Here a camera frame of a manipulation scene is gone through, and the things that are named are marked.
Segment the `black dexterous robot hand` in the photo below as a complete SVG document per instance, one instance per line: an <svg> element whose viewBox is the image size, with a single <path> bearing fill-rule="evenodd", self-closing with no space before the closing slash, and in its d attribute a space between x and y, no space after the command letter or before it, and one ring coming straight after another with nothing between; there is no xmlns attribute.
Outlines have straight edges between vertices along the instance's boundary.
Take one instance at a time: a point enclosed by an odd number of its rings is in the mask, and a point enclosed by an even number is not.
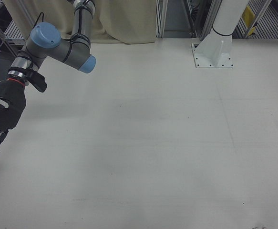
<svg viewBox="0 0 278 229"><path fill-rule="evenodd" d="M26 106L25 85L7 79L0 81L0 145L17 125Z"/></svg>

